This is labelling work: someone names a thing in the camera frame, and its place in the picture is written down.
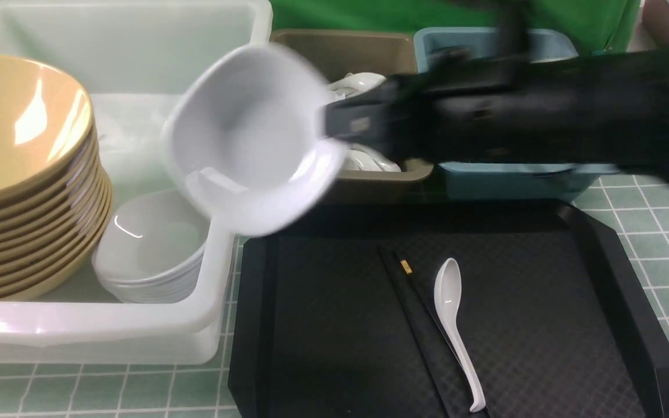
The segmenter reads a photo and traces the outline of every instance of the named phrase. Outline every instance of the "green backdrop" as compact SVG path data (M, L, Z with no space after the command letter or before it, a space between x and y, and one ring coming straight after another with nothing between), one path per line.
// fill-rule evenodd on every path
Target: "green backdrop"
M535 0L536 27L563 32L579 53L624 51L639 0ZM447 0L272 0L274 28L414 33L431 26L491 26L492 16Z

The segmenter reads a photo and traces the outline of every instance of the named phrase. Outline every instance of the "white plastic tub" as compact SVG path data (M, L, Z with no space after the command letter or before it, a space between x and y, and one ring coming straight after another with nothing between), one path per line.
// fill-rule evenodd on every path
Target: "white plastic tub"
M90 92L115 207L173 187L157 154L181 93L228 51L268 41L266 0L5 0L0 53L52 64ZM120 304L89 265L40 301L0 302L0 362L203 363L221 331L234 236L213 222L177 304Z

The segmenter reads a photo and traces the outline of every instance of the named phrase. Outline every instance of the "black tray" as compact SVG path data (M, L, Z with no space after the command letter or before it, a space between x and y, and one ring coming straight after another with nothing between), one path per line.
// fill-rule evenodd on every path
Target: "black tray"
M459 262L489 411L471 416L669 418L669 343L618 236L559 201L318 207L248 241L229 376L244 418L470 416L456 361L440 381L426 367L447 345L411 328L378 248L424 280Z

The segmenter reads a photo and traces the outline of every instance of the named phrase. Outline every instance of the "green tiled floor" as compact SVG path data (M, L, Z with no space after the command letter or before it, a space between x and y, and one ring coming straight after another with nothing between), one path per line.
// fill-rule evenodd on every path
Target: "green tiled floor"
M439 200L439 178L421 201ZM576 205L616 231L669 338L669 188L652 178L604 178ZM0 417L238 418L226 388L239 260L215 359L200 366L0 365Z

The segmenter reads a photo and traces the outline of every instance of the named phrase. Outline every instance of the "tan bowl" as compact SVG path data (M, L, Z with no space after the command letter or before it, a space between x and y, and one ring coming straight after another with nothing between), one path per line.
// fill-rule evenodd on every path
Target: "tan bowl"
M42 187L39 190L33 190L29 196L0 203L0 222L26 214L34 208L43 206L46 201L58 195L59 191L74 182L74 178L81 173L84 164L89 161L89 158L95 152L95 148L96 130L93 128L89 138L80 146L74 159L63 170L60 170L54 178L49 179L48 182L43 182Z
M100 172L98 172L97 175L98 177L96 178L95 186L93 186L92 190L98 191L96 196L101 196L99 191L103 187L103 180ZM51 257L63 257L69 250L69 245L82 234L83 228L85 228L86 225L90 225L93 221L95 220L83 219L79 225L75 225L74 228L67 230L66 233L59 236L56 241L46 244L45 247L38 248L26 244L26 254L24 256L16 257L10 259L10 261L5 264L0 264L0 283L3 278L9 277L11 273L19 272L23 268L28 268L32 265L39 265L42 260Z
M0 201L30 194L66 167L92 117L89 96L74 77L0 56Z
M71 274L88 259L90 251L100 240L112 211L112 185L107 174L100 169L100 183L103 185L101 209L75 238L72 238L58 255L50 254L35 264L22 265L22 270L0 277L0 298L26 300L51 291L66 281Z
M74 182L66 185L54 198L26 212L26 214L0 222L0 242L23 235L37 228L43 228L56 219L56 217L63 214L64 211L71 208L81 197L80 191L83 193L84 189L82 186L84 183L92 182L93 178L96 177L96 168L100 165L98 154L98 150L95 148L85 169L74 178Z
M112 185L109 185L109 193L109 202L105 206L106 211L102 222L96 226L90 238L85 238L85 240L82 241L79 248L72 251L67 257L64 257L64 260L59 261L58 267L56 268L60 268L60 270L57 270L53 275L50 275L45 278L45 280L42 280L28 289L17 291L13 294L7 294L6 296L0 296L0 301L30 301L48 293L58 286L61 286L74 273L76 273L77 270L89 260L90 254L93 252L96 245L100 243L100 238L102 238L107 225L110 223L110 219L112 219Z
M58 243L63 243L70 236L76 235L85 222L90 221L102 209L103 203L103 180L95 182L87 194L81 199L79 204L74 206L72 211L67 212L63 223L56 226L56 228L48 228L48 231L43 233L45 228L36 230L28 235L21 236L15 240L0 244L8 246L13 242L17 242L15 246L10 246L9 249L0 250L0 265L11 264L11 262L18 262L27 259L30 253L38 251L42 248L56 246Z
M98 175L96 169L99 164L99 157L95 152L90 157L90 161L82 167L79 177L74 178L74 182L67 185L66 189L59 193L58 198L48 202L48 211L35 219L29 215L23 215L16 222L21 224L20 226L0 232L0 251L27 244L29 240L35 240L50 233L69 221L74 216L74 212L82 211L83 207L88 204L85 196L95 183Z

